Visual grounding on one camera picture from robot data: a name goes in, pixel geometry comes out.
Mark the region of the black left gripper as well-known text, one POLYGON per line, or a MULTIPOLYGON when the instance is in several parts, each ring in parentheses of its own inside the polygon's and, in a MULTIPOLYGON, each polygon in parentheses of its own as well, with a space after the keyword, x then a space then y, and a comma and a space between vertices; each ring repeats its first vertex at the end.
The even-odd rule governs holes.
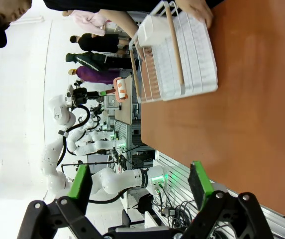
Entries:
POLYGON ((86 88, 77 88, 73 90, 72 103, 74 105, 83 105, 87 103, 87 100, 95 100, 105 95, 107 95, 106 91, 88 91, 86 88))

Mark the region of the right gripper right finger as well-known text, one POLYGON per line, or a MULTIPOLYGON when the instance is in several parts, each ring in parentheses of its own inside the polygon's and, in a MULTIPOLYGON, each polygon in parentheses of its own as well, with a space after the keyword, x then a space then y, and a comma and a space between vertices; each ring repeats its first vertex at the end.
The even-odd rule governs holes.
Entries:
POLYGON ((244 192, 234 197, 215 190, 201 162, 190 164, 188 183, 198 214, 183 239, 207 239, 218 223, 227 223, 237 239, 272 239, 273 233, 256 196, 244 192))

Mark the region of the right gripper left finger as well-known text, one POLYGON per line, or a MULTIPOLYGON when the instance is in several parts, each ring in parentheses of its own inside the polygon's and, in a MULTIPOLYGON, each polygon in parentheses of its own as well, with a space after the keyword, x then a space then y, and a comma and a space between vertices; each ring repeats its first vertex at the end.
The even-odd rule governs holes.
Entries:
POLYGON ((77 239, 111 239, 103 236, 85 216, 93 180, 88 166, 81 166, 66 196, 50 204, 29 203, 18 233, 19 239, 52 239, 58 229, 69 228, 77 239))

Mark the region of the person's left hand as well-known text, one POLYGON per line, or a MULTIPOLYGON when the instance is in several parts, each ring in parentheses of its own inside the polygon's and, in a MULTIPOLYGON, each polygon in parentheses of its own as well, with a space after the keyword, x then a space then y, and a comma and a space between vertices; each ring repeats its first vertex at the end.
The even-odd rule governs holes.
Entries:
POLYGON ((176 0, 177 6, 184 12, 191 14, 197 20, 205 23, 210 28, 213 21, 213 14, 204 0, 176 0))

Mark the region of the person's right hand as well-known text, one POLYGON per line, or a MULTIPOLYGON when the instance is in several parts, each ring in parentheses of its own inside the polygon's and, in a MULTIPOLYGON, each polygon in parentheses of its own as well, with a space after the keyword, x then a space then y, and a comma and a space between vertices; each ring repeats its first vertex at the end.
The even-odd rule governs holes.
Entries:
POLYGON ((135 39, 132 39, 132 40, 134 41, 134 45, 135 45, 135 48, 136 48, 136 50, 138 52, 139 57, 142 60, 144 60, 145 59, 144 50, 143 50, 143 47, 140 46, 138 38, 135 38, 135 39))

